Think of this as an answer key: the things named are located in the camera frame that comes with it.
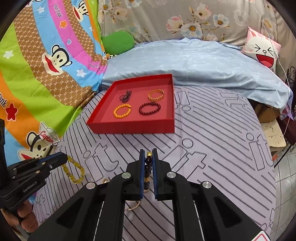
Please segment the person's left hand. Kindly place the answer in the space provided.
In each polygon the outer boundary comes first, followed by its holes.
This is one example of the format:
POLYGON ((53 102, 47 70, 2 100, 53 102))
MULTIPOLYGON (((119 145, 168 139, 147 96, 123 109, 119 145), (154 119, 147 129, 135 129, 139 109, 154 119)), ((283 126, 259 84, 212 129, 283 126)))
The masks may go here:
POLYGON ((18 207, 17 213, 18 216, 22 218, 21 223, 19 223, 19 219, 10 211, 2 208, 1 212, 10 226, 15 227, 17 225, 20 225, 26 232, 32 233, 39 226, 32 208, 33 206, 28 200, 26 200, 22 205, 18 207))

